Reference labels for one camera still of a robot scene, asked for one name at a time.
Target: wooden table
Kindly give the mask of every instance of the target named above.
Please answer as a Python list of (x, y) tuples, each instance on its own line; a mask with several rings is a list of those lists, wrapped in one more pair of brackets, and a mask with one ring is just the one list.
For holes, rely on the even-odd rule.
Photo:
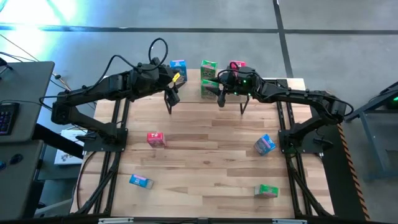
[[(277, 143), (280, 127), (276, 104), (251, 100), (243, 115), (236, 103), (219, 108), (215, 101), (203, 101), (195, 94), (200, 87), (198, 74), (198, 70), (188, 70), (189, 88), (180, 91), (182, 101), (173, 107), (171, 115), (162, 93), (130, 106), (129, 137), (119, 165), (112, 216), (293, 218), (285, 157)], [(293, 89), (305, 89), (301, 78), (288, 79), (288, 84)], [(95, 118), (111, 121), (113, 105), (112, 101), (98, 102)], [(311, 117), (308, 106), (292, 106), (296, 122)], [(152, 149), (146, 143), (150, 131), (165, 133), (165, 149)], [(277, 148), (260, 157), (253, 144), (265, 133), (277, 143)], [(81, 204), (98, 185), (103, 157), (104, 153), (98, 152), (83, 173)], [(302, 157), (308, 187), (333, 213), (321, 160), (310, 154)], [(152, 179), (153, 188), (129, 184), (132, 174)], [(280, 195), (254, 198), (254, 186), (259, 184), (278, 187)], [(301, 190), (298, 195), (304, 211)], [(75, 210), (76, 199), (71, 212)]]

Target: yellow tag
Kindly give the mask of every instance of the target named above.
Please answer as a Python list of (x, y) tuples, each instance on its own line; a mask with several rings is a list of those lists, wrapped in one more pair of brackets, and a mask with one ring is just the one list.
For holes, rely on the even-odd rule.
[(173, 82), (176, 82), (178, 80), (178, 78), (180, 78), (180, 73), (178, 72), (177, 74), (174, 75), (173, 77)]

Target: white paper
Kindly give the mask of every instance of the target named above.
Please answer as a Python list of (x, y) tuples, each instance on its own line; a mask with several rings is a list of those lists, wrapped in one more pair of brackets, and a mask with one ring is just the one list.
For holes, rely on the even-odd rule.
[[(83, 146), (84, 143), (78, 141), (76, 136), (85, 135), (86, 133), (82, 130), (63, 130), (61, 131), (61, 136), (76, 142), (77, 144)], [(82, 159), (79, 159), (75, 156), (71, 156), (61, 150), (57, 150), (57, 154), (55, 155), (54, 164), (55, 165), (72, 165), (72, 164), (81, 164)]]

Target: keyboard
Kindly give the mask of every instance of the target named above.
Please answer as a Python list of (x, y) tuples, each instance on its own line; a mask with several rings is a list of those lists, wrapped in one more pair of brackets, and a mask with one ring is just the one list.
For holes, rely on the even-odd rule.
[(0, 136), (10, 135), (17, 118), (19, 103), (0, 104)]

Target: gray floor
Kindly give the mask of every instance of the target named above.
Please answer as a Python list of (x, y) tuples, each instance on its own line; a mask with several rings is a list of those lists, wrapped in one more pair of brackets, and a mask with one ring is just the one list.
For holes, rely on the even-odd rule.
[[(272, 0), (156, 0), (156, 1), (39, 1), (21, 9), (9, 1), (0, 22), (93, 27), (182, 27), (275, 29)], [(394, 0), (279, 0), (285, 29), (394, 30), (398, 29), (398, 1)], [(55, 62), (72, 88), (89, 85), (100, 76), (113, 54), (133, 63), (146, 62), (147, 48), (156, 37), (169, 43), (168, 60), (184, 58), (189, 68), (202, 59), (225, 67), (231, 59), (244, 60), (263, 77), (285, 77), (278, 34), (155, 33), (155, 32), (42, 32), (26, 26), (0, 31), (41, 60)], [(329, 90), (355, 108), (397, 81), (396, 35), (286, 35), (295, 78), (304, 78), (310, 89)], [(0, 48), (26, 56), (0, 38)], [(156, 45), (153, 54), (162, 55)], [(127, 70), (115, 62), (109, 74)], [(60, 89), (50, 85), (48, 95)], [(93, 110), (81, 110), (92, 116)], [(63, 127), (50, 122), (42, 111), (39, 122), (55, 131)], [(363, 181), (374, 172), (374, 159), (359, 120), (343, 124), (371, 219), (397, 222), (398, 179)], [(44, 195), (52, 195), (47, 187)]]

